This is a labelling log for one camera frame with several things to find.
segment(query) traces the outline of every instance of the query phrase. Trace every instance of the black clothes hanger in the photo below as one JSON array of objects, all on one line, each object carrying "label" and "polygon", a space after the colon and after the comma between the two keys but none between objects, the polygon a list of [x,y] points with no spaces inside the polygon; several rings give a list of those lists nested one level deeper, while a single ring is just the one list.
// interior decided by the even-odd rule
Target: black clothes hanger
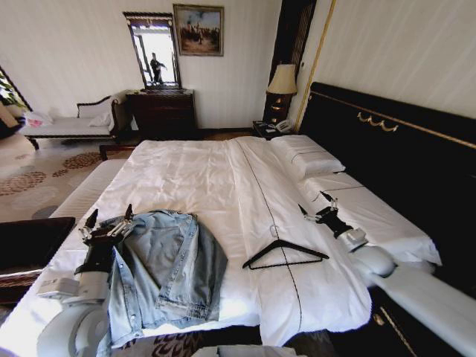
[{"label": "black clothes hanger", "polygon": [[[281,264],[271,264],[270,266],[258,266],[258,267],[252,267],[251,264],[256,262],[258,259],[260,259],[263,255],[269,253],[273,249],[276,248],[290,248],[294,249],[296,251],[302,251],[303,253],[307,253],[310,255],[313,255],[314,257],[319,258],[318,260],[306,260],[303,262],[296,262],[296,263],[281,263]],[[271,268],[274,266],[290,266],[290,265],[295,265],[295,264],[307,264],[307,263],[319,263],[322,261],[322,259],[329,259],[329,257],[323,253],[320,253],[318,251],[313,251],[312,249],[304,248],[301,247],[300,245],[288,242],[287,240],[282,240],[282,239],[276,239],[273,241],[271,244],[267,245],[265,248],[263,248],[261,251],[257,252],[252,258],[246,261],[245,264],[243,264],[243,269],[246,268],[247,266],[250,267],[251,270],[255,269],[263,269],[263,268]]]}]

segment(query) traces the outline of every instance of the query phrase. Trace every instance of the lamp base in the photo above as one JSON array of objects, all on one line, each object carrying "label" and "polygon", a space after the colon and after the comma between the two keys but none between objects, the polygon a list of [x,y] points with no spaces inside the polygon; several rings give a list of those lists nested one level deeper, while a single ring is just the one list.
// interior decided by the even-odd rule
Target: lamp base
[{"label": "lamp base", "polygon": [[291,102],[289,94],[272,94],[266,96],[263,120],[269,124],[277,124],[286,119]]}]

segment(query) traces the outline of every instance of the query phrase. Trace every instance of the table lamp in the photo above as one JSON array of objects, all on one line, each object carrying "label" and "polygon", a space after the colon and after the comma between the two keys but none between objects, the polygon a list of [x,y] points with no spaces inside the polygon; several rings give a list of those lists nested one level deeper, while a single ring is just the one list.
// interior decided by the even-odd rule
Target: table lamp
[{"label": "table lamp", "polygon": [[274,118],[276,114],[282,117],[284,112],[287,115],[287,108],[289,107],[289,98],[298,92],[296,88],[295,79],[295,65],[278,65],[273,76],[273,80],[269,84],[266,93],[278,94],[278,97],[271,105],[271,122],[276,123],[280,120]]}]

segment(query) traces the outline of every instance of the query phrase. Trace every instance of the nightstand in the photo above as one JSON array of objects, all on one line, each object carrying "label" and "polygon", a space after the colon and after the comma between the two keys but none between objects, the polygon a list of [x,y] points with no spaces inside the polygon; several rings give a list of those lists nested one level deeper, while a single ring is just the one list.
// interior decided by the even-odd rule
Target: nightstand
[{"label": "nightstand", "polygon": [[266,140],[277,138],[278,136],[290,135],[292,132],[279,132],[276,129],[271,128],[267,123],[263,121],[253,122],[253,135]]}]

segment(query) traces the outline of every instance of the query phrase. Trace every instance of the mirror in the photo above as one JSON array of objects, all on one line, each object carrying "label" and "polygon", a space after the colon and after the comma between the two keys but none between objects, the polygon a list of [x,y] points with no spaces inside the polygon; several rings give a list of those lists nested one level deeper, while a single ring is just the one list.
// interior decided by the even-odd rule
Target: mirror
[{"label": "mirror", "polygon": [[171,13],[123,13],[146,89],[181,88]]}]

